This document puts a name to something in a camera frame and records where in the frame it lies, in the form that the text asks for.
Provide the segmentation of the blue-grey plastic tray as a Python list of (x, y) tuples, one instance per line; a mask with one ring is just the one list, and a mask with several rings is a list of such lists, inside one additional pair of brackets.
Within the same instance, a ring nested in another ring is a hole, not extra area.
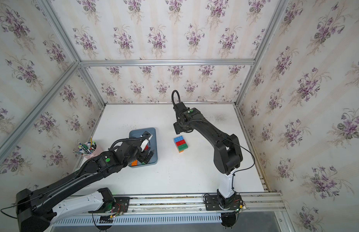
[[(152, 138), (151, 138), (148, 146), (149, 146), (149, 150), (154, 151), (153, 157), (151, 158), (150, 162), (146, 165), (154, 165), (158, 161), (156, 129), (155, 128), (145, 128), (145, 129), (139, 129), (139, 130), (132, 130), (129, 133), (129, 137), (139, 137), (145, 131), (148, 131), (152, 134)], [(129, 167), (131, 167), (131, 168), (137, 168), (137, 167), (143, 167), (143, 166), (145, 166), (145, 165), (141, 165), (140, 162), (137, 162), (137, 166), (131, 166), (131, 164), (129, 165)]]

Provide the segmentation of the light blue lego brick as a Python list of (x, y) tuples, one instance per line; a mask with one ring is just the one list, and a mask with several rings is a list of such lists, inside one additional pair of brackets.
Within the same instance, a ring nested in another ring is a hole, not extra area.
[(180, 142), (182, 140), (184, 140), (183, 136), (179, 136), (179, 137), (174, 138), (175, 143), (178, 143), (178, 142)]

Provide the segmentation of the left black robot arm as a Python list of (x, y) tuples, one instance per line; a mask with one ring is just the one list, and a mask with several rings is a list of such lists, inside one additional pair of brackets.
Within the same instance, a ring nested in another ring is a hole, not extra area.
[(150, 137), (120, 139), (100, 155), (88, 159), (79, 170), (46, 187), (24, 189), (16, 195), (16, 215), (21, 232), (44, 232), (63, 219), (85, 213), (108, 213), (116, 200), (108, 188), (82, 197), (69, 196), (82, 188), (118, 173), (138, 158), (151, 155)]

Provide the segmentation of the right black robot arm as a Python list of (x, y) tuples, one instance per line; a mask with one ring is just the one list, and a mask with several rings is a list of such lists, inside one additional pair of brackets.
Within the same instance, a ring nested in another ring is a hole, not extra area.
[(183, 102), (173, 104), (176, 114), (174, 129), (176, 134), (198, 131), (213, 147), (213, 162), (217, 170), (224, 174), (224, 180), (217, 190), (219, 198), (228, 200), (234, 196), (232, 174), (243, 160), (238, 137), (228, 135), (211, 124), (197, 108), (186, 107)]

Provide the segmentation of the pen cup with pens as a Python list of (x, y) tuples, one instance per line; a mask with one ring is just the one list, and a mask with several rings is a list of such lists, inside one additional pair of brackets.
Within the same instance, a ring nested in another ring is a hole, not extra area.
[(103, 149), (93, 140), (92, 137), (90, 137), (86, 143), (78, 144), (77, 152), (83, 157), (91, 159), (100, 155), (103, 152)]

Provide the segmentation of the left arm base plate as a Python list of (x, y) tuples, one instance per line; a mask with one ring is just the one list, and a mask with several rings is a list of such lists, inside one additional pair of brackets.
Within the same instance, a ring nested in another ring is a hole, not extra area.
[(108, 200), (107, 203), (103, 203), (103, 205), (96, 211), (89, 211), (89, 213), (108, 213), (114, 215), (122, 215), (123, 213), (127, 213), (130, 197), (115, 197), (114, 201)]

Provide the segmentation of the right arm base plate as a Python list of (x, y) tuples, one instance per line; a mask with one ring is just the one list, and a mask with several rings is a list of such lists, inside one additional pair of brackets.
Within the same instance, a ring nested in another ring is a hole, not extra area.
[(204, 194), (203, 202), (206, 211), (240, 211), (245, 209), (244, 201), (237, 193), (234, 193), (229, 198), (224, 198), (220, 194)]

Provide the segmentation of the aluminium rail frame front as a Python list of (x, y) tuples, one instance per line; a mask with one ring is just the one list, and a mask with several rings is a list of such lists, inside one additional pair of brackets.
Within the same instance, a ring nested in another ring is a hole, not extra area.
[[(287, 209), (279, 193), (276, 192), (252, 192), (237, 193), (244, 201), (245, 209), (240, 211), (206, 211), (203, 202), (204, 194), (170, 194), (170, 195), (117, 195), (116, 197), (130, 197), (127, 213), (122, 215), (157, 215), (157, 214), (200, 214), (200, 213), (220, 213), (221, 222), (224, 227), (232, 228), (237, 222), (247, 216), (247, 213), (262, 212), (273, 213), (272, 221), (277, 223), (278, 229), (282, 232), (293, 232), (294, 227), (288, 216)], [(120, 215), (108, 213), (81, 213), (75, 216), (108, 216), (109, 219)], [(117, 226), (91, 226), (101, 231), (111, 231)], [(51, 232), (56, 228), (51, 225), (47, 231)]]

